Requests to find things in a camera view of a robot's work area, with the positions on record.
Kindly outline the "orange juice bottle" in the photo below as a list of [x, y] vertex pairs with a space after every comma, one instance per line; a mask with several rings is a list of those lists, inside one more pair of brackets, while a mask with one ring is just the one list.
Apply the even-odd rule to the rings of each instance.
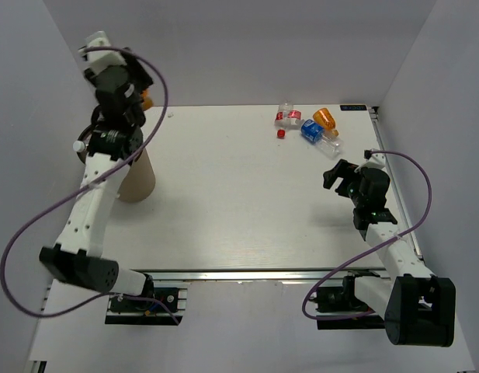
[[142, 107], [143, 111], [149, 110], [150, 108], [152, 108], [154, 106], [153, 100], [148, 95], [147, 90], [144, 90], [141, 93], [141, 99], [142, 99], [141, 107]]
[[338, 131], [336, 129], [336, 122], [333, 116], [331, 115], [328, 108], [323, 107], [317, 110], [313, 115], [312, 119], [319, 125], [321, 125], [330, 137], [337, 138]]

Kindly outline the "clear bottle blue label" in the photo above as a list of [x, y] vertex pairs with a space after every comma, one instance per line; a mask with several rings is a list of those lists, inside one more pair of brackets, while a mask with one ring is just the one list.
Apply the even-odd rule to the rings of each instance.
[[84, 141], [77, 140], [73, 143], [72, 148], [75, 152], [81, 153], [86, 150], [87, 146], [86, 146], [86, 143], [84, 143]]

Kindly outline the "crushed red label bottle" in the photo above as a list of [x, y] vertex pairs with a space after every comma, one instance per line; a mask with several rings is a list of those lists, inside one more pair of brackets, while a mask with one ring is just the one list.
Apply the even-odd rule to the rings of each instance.
[[274, 125], [281, 128], [296, 128], [301, 125], [302, 114], [289, 102], [278, 105]]

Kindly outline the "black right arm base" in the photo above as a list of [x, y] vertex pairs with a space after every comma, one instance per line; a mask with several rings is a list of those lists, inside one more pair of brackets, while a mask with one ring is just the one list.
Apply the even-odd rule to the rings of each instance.
[[[309, 302], [316, 305], [316, 312], [323, 318], [337, 317], [339, 315], [352, 315], [367, 312], [370, 307], [354, 295], [355, 279], [369, 277], [380, 281], [387, 281], [377, 272], [371, 270], [350, 270], [339, 285], [320, 286]], [[366, 315], [339, 321], [317, 321], [318, 330], [359, 330], [359, 329], [384, 329], [384, 321], [377, 314]]]

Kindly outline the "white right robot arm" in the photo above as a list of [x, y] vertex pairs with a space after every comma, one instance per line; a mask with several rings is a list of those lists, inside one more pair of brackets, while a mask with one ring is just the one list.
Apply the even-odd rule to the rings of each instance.
[[386, 207], [390, 177], [382, 161], [362, 166], [344, 159], [324, 172], [323, 186], [341, 183], [336, 193], [353, 205], [353, 224], [369, 246], [379, 246], [377, 256], [387, 272], [351, 270], [340, 287], [319, 288], [317, 310], [324, 319], [320, 329], [332, 329], [329, 317], [348, 315], [346, 329], [385, 329], [394, 345], [449, 347], [454, 339], [456, 289], [437, 277], [398, 235], [397, 219]]

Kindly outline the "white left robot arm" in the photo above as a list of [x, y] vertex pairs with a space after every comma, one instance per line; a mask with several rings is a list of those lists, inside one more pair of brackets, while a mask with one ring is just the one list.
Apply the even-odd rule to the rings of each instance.
[[132, 155], [144, 136], [143, 92], [153, 81], [137, 59], [124, 51], [90, 52], [85, 78], [94, 86], [98, 106], [92, 115], [82, 186], [68, 221], [53, 247], [43, 247], [40, 262], [65, 284], [122, 293], [139, 310], [154, 303], [147, 274], [124, 270], [102, 258], [107, 222]]

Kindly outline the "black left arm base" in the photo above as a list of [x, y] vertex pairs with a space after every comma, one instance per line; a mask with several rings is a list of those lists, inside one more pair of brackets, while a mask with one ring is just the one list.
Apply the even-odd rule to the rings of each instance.
[[140, 296], [111, 295], [105, 324], [178, 326], [186, 310], [188, 286], [181, 281], [154, 281]]

